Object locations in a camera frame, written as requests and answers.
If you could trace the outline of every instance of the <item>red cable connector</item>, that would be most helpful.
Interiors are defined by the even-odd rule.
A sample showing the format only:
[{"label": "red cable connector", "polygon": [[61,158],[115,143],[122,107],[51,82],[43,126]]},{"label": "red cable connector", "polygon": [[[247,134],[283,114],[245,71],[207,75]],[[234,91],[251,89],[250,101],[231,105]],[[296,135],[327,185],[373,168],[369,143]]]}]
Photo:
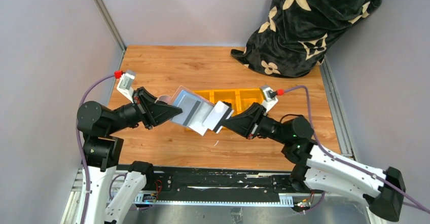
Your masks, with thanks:
[{"label": "red cable connector", "polygon": [[284,94],[284,90],[283,89],[279,89],[276,91],[278,96],[282,96]]},{"label": "red cable connector", "polygon": [[115,71],[114,75],[116,79],[121,78],[121,75],[123,75],[124,72],[122,72],[122,70],[117,70]]}]

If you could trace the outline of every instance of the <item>wooden table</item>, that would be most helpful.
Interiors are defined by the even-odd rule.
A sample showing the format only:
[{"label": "wooden table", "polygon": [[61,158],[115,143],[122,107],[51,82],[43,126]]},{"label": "wooden table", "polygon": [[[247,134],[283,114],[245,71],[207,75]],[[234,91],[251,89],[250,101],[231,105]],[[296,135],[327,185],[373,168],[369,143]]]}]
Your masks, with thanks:
[{"label": "wooden table", "polygon": [[[319,68],[303,78],[278,79],[246,68],[230,56],[228,47],[129,46],[121,66],[137,73],[133,88],[144,86],[154,96],[173,95],[178,86],[191,90],[258,88],[269,85],[286,89],[296,85],[309,88],[312,118],[322,144],[339,153],[332,117]],[[116,89],[109,108],[129,101]],[[279,97],[269,112],[279,120],[285,114],[307,116],[305,91],[299,89]],[[153,130],[142,125],[115,134],[124,139],[120,163],[135,160],[159,166],[187,166],[236,169],[292,170],[280,152],[282,144],[270,139],[247,140],[232,131],[204,136],[172,122]]]}]

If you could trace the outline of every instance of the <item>wooden tabletop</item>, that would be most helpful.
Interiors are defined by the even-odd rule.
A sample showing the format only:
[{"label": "wooden tabletop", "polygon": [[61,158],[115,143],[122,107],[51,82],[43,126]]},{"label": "wooden tabletop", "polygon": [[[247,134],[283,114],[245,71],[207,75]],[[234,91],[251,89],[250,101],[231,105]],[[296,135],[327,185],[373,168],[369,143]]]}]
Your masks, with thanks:
[{"label": "wooden tabletop", "polygon": [[[258,88],[287,89],[296,85],[309,88],[312,119],[321,143],[339,153],[329,105],[319,68],[303,78],[278,79],[246,68],[230,56],[229,47],[129,46],[122,70],[136,72],[133,88],[145,87],[154,96],[173,95],[178,86],[191,90]],[[128,101],[116,89],[109,108]],[[279,97],[269,116],[279,120],[285,114],[307,116],[306,96],[299,89]],[[172,122],[152,130],[140,125],[115,134],[124,139],[120,163],[135,160],[159,166],[187,166],[235,169],[292,170],[280,152],[282,144],[270,139],[247,140],[230,130],[204,136]]]}]

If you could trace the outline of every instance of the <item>gray wall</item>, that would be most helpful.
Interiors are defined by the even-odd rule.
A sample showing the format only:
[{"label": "gray wall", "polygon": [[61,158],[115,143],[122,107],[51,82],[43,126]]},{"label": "gray wall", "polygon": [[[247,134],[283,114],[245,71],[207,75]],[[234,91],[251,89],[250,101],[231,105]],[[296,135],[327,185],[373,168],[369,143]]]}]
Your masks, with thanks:
[{"label": "gray wall", "polygon": [[244,46],[271,0],[103,0],[128,45]]},{"label": "gray wall", "polygon": [[[93,0],[0,0],[1,223],[59,223],[82,94],[121,53]],[[91,99],[106,103],[113,81]]]},{"label": "gray wall", "polygon": [[[430,207],[430,0],[383,0],[328,53],[360,161],[399,168]],[[404,207],[400,223],[428,223]]]}]

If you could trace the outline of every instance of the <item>yellow tray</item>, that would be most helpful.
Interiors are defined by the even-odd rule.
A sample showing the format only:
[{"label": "yellow tray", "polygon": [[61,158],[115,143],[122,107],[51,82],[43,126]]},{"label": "yellow tray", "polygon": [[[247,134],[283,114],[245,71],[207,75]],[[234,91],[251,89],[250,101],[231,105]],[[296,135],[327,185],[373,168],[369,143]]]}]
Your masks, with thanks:
[{"label": "yellow tray", "polygon": [[204,97],[213,104],[218,101],[224,101],[231,104],[234,112],[237,115],[248,109],[254,102],[263,102],[263,93],[259,88],[254,89],[227,89],[227,90],[204,90],[193,91],[194,93]]}]

